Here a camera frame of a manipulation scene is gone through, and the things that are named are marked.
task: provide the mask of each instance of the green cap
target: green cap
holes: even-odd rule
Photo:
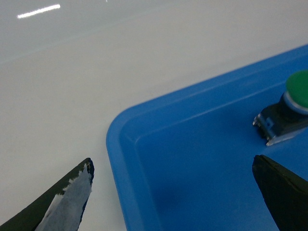
[[[292,74],[286,82],[286,87],[295,103],[308,108],[308,70]]]

